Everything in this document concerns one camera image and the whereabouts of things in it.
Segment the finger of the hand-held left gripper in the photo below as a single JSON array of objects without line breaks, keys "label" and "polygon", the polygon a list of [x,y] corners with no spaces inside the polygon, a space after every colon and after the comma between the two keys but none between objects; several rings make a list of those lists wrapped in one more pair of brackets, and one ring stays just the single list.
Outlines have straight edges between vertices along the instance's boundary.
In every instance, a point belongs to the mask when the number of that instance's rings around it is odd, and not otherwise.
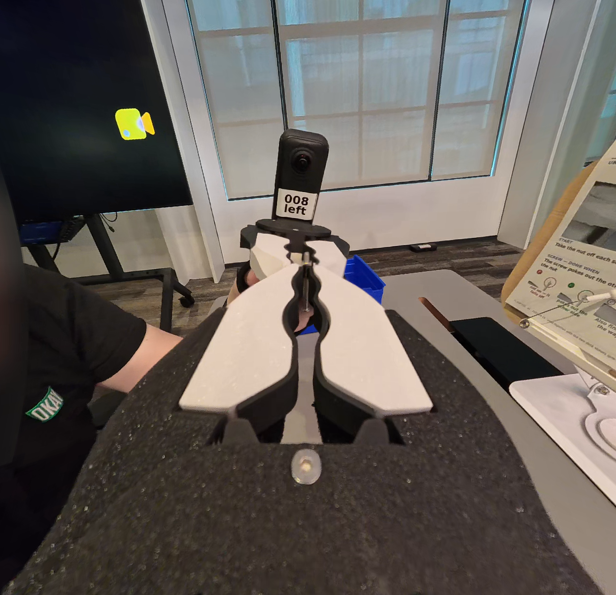
[{"label": "finger of the hand-held left gripper", "polygon": [[334,242],[314,240],[309,242],[309,248],[313,250],[314,265],[324,267],[338,277],[344,277],[347,258]]},{"label": "finger of the hand-held left gripper", "polygon": [[264,280],[290,264],[302,265],[302,253],[290,252],[290,240],[259,232],[250,250],[250,267],[259,281]]}]

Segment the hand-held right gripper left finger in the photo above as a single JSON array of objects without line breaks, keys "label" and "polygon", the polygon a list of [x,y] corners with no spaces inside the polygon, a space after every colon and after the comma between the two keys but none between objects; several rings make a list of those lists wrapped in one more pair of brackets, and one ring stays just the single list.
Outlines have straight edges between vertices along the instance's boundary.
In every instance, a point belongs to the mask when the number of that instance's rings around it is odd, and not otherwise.
[{"label": "hand-held right gripper left finger", "polygon": [[179,400],[184,411],[284,419],[297,400],[304,271],[292,264],[227,306]]}]

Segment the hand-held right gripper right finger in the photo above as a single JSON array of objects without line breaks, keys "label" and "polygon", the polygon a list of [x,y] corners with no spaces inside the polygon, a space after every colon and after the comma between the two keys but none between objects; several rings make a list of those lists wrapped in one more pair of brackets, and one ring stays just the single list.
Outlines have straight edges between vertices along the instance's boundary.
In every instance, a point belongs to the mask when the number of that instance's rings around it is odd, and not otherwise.
[{"label": "hand-held right gripper right finger", "polygon": [[377,417],[429,412],[433,403],[381,304],[326,267],[313,272],[314,306],[328,322],[317,364],[325,388]]}]

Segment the blue plastic bin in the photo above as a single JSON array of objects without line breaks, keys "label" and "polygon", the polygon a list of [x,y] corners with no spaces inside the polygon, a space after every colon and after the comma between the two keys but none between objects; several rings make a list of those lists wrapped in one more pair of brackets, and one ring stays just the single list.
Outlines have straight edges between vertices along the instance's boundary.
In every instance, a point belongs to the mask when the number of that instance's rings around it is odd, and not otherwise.
[{"label": "blue plastic bin", "polygon": [[[344,277],[347,282],[358,287],[365,293],[367,293],[370,297],[376,300],[377,303],[382,303],[382,296],[384,292],[384,281],[374,272],[374,270],[359,256],[354,255],[350,260],[347,259],[346,269],[344,272]],[[309,302],[313,306],[313,310],[315,309],[316,296],[315,292],[317,290],[316,279],[311,277],[309,272]],[[317,331],[315,327],[315,322],[319,321],[319,314],[313,312],[312,322],[304,332],[299,334],[298,336],[304,334],[312,334]]]}]

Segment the person's left forearm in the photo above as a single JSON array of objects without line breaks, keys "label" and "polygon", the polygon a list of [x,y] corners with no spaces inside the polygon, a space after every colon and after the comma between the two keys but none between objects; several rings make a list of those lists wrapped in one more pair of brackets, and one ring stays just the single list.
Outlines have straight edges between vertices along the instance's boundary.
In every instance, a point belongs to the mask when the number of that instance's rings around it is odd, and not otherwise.
[{"label": "person's left forearm", "polygon": [[147,324],[145,336],[131,359],[116,374],[98,383],[96,388],[130,392],[143,376],[182,340],[181,336]]}]

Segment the person's left hand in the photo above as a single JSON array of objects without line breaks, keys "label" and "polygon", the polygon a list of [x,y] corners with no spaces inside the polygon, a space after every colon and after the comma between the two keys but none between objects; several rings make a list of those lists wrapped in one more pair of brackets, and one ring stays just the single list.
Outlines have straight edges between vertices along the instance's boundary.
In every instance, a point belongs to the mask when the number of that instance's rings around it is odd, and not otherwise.
[{"label": "person's left hand", "polygon": [[[223,306],[226,307],[231,304],[244,291],[257,284],[258,282],[259,278],[254,272],[254,270],[251,269],[250,262],[247,261],[242,264],[242,266],[239,267],[236,273],[235,282],[231,290],[229,291],[226,302],[225,304],[223,304]],[[313,306],[308,302],[305,296],[302,296],[301,302],[299,304],[298,325],[295,329],[295,334],[297,336],[304,332],[309,325],[311,325],[313,312]]]}]

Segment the glass window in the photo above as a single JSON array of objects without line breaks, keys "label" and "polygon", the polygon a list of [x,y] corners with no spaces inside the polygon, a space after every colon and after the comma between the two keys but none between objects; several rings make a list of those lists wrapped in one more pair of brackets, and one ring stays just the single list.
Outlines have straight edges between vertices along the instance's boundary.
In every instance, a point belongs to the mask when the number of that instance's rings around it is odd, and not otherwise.
[{"label": "glass window", "polygon": [[491,176],[527,0],[185,0],[228,200],[273,194],[284,128],[323,189]]}]

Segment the black flat pad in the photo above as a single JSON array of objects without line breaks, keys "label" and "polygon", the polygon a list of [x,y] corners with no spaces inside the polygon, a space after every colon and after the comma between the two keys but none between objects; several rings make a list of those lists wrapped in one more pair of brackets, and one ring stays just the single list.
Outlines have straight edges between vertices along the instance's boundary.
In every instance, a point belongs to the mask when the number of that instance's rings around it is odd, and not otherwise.
[{"label": "black flat pad", "polygon": [[488,317],[453,320],[451,335],[506,392],[512,383],[563,373]]}]

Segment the black wheeled monitor stand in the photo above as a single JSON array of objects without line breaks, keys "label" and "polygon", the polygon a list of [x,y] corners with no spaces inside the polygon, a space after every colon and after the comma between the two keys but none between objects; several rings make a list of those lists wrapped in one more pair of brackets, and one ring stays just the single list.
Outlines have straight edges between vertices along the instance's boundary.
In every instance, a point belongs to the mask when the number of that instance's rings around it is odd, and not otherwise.
[{"label": "black wheeled monitor stand", "polygon": [[[104,275],[80,276],[74,278],[74,280],[87,286],[150,279],[160,281],[162,283],[162,294],[159,326],[160,329],[170,332],[173,321],[174,293],[181,295],[179,300],[181,306],[191,308],[195,304],[192,292],[179,282],[175,270],[171,267],[125,271],[106,231],[111,226],[105,223],[101,214],[78,215],[60,221],[28,221],[22,223],[18,225],[20,245],[28,249],[38,267],[59,274],[56,256],[60,246],[70,242],[84,226],[88,227],[94,239],[107,273]],[[56,253],[53,255],[47,249],[47,245],[52,244],[56,245]]]}]

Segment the person's torso in black shirt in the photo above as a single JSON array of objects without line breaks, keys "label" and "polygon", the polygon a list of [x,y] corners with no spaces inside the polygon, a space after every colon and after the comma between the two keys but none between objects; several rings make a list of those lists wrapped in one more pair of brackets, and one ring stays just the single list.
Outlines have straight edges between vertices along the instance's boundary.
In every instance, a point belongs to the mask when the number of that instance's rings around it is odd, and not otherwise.
[{"label": "person's torso in black shirt", "polygon": [[1,181],[1,587],[56,521],[96,441],[88,403],[147,337],[142,319],[24,263]]}]

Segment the white card stand base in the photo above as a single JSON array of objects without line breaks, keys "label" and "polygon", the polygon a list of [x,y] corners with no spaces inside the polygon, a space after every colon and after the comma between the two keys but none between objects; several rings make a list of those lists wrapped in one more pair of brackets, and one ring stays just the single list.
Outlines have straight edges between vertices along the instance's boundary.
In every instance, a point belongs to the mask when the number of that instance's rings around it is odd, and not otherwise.
[{"label": "white card stand base", "polygon": [[615,504],[615,391],[579,369],[514,382],[509,394]]}]

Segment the wooden card backing board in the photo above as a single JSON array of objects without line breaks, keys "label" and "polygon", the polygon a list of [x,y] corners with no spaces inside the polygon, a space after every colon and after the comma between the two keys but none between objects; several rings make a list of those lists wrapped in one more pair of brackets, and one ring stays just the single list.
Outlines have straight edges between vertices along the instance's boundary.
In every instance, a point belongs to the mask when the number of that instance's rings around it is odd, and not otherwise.
[{"label": "wooden card backing board", "polygon": [[506,304],[507,298],[511,295],[512,291],[518,286],[521,280],[526,275],[528,269],[532,266],[535,259],[543,251],[545,245],[548,243],[556,229],[559,227],[564,215],[572,205],[577,194],[580,192],[583,184],[591,174],[594,167],[597,165],[597,160],[591,162],[588,166],[582,169],[582,171],[569,183],[565,189],[563,195],[560,197],[551,213],[547,217],[543,226],[536,233],[533,241],[528,245],[527,249],[521,255],[517,265],[513,268],[511,274],[504,283],[501,291],[501,304],[507,317],[515,324],[518,325],[523,317],[517,309]]}]

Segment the printed instruction card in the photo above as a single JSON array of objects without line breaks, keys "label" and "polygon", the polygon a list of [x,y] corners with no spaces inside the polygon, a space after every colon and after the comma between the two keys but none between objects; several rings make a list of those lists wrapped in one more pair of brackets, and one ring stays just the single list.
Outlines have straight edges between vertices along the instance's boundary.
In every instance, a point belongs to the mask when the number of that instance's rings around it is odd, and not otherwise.
[{"label": "printed instruction card", "polygon": [[[615,143],[598,159],[543,251],[506,304],[523,317],[615,289]],[[615,390],[615,300],[565,306],[526,333]]]}]

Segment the white card clip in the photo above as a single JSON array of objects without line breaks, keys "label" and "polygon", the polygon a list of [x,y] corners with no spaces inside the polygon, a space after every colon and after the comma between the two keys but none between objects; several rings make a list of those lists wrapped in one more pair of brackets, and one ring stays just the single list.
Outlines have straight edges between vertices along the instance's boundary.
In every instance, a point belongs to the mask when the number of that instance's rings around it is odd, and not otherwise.
[{"label": "white card clip", "polygon": [[603,293],[592,293],[591,295],[583,295],[582,297],[579,297],[576,300],[572,300],[570,302],[564,302],[560,305],[554,306],[552,308],[549,308],[547,310],[544,310],[540,313],[535,313],[532,314],[530,316],[526,316],[524,318],[522,318],[519,322],[518,325],[520,328],[522,329],[527,329],[530,327],[530,320],[534,319],[537,316],[542,316],[545,315],[547,313],[550,313],[552,311],[558,310],[560,308],[563,308],[565,306],[577,306],[577,305],[583,305],[583,304],[594,304],[597,302],[602,302],[605,300],[614,300],[615,299],[615,289],[612,289],[611,291],[608,292],[603,292]]}]

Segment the large black monitor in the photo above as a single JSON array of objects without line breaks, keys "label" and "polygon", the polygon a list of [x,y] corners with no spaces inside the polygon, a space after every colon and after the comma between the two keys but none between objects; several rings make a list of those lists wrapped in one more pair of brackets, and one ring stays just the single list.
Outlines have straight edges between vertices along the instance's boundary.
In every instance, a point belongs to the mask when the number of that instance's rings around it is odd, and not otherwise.
[{"label": "large black monitor", "polygon": [[141,0],[1,0],[16,220],[192,205]]}]

